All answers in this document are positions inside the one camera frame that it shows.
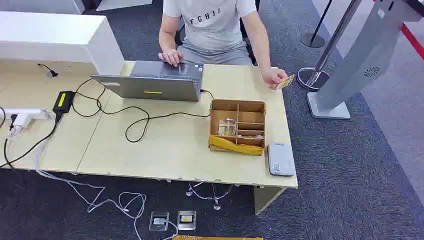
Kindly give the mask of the person's left hand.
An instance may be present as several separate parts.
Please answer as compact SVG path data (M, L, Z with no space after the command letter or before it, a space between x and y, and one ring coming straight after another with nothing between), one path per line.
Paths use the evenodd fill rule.
M276 90L278 86L288 78L286 72L278 67L260 67L263 81L270 89Z

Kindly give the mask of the person's right hand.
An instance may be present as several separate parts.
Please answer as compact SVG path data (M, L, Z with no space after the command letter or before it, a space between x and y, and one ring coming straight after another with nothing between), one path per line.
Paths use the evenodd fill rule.
M158 57L164 63L168 63L174 67L184 62L183 54L176 49L163 50L162 53L158 54Z

